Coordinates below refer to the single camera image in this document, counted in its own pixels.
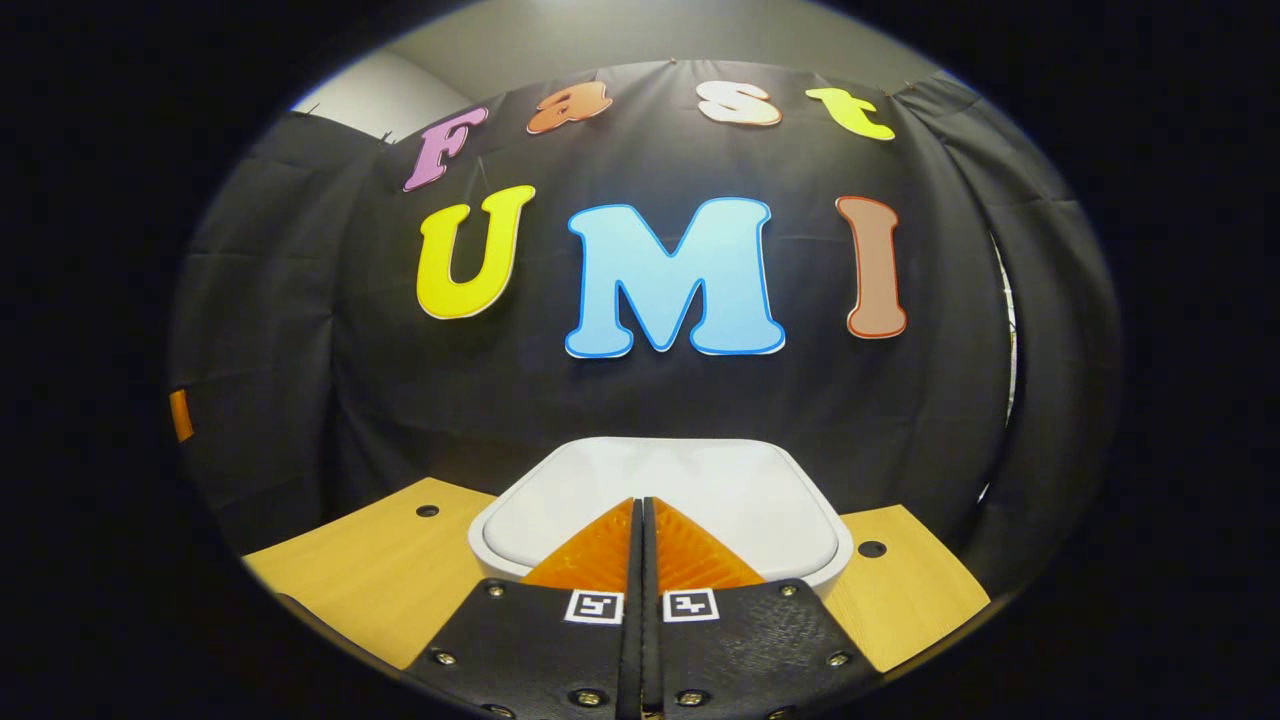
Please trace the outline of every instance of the screw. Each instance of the screw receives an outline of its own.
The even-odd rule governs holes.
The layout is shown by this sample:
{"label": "screw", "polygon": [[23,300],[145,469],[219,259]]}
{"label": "screw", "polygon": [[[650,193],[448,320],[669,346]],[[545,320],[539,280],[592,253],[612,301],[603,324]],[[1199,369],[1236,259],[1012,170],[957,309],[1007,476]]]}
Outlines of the screw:
{"label": "screw", "polygon": [[577,691],[573,696],[573,702],[581,705],[582,707],[595,707],[604,702],[604,698],[600,697],[600,693],[594,691]]}
{"label": "screw", "polygon": [[707,693],[699,691],[685,691],[676,698],[676,705],[684,705],[685,707],[695,707],[704,702],[707,702]]}

